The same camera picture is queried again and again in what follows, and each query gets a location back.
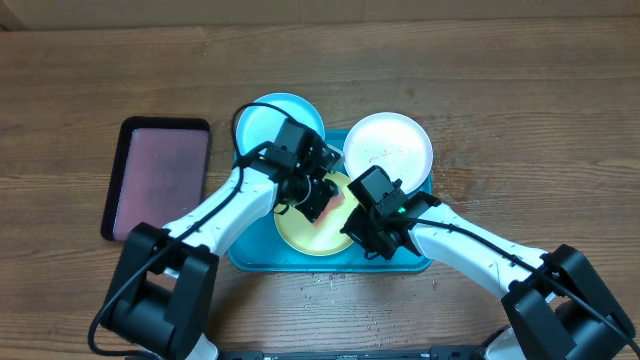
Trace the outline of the yellow-green plate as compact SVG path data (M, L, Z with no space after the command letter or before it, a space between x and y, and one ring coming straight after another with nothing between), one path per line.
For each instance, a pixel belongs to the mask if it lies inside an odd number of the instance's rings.
M329 174L326 179L333 180L340 187L340 192L346 195L343 223L325 222L320 227L314 227L296 209L289 210L284 215L274 215L276 228L284 241L306 255L334 255L353 244L347 235L340 233L349 215L358 206L357 200L348 189L351 179L340 172Z

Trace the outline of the green and pink sponge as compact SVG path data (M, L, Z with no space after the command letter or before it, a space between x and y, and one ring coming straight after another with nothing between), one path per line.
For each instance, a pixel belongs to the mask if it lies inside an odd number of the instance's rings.
M312 223L314 227L320 227L325 222L343 223L345 220L345 201L346 195L342 192L330 198L326 207L321 211L320 215Z

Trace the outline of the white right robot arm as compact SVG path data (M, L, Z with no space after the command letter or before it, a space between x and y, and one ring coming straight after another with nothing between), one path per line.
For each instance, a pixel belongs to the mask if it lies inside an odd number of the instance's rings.
M426 193L365 197L342 231L366 253L390 258L405 247L495 295L509 324L484 346L485 359L612 359L639 349L630 318L571 246L546 252L513 243Z

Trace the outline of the white plate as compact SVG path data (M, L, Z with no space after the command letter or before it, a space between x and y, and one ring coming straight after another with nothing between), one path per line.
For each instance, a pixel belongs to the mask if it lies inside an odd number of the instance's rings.
M405 193L418 190L430 175L434 152L426 131L413 119L380 112L357 122L346 136L343 153L347 175L355 180L380 166Z

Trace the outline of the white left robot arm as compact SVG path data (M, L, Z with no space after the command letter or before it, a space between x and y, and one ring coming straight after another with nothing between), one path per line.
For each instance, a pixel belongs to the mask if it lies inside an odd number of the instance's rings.
M137 225L122 249L104 303L87 334L97 355L99 326L135 344L127 359L216 359L207 338L219 258L257 220L282 204L315 221L338 188L326 180L342 165L331 145L264 142L238 154L228 180L207 200L162 228Z

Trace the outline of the light blue plate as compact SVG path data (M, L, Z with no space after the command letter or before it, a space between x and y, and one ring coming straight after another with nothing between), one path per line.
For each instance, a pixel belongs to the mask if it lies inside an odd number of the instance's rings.
M271 104L282 109L294 120L313 129L325 138L325 127L317 109L306 99L291 93L271 93L256 99L257 103ZM274 141L285 120L285 115L264 106L244 110L236 128L237 144L241 155L265 141Z

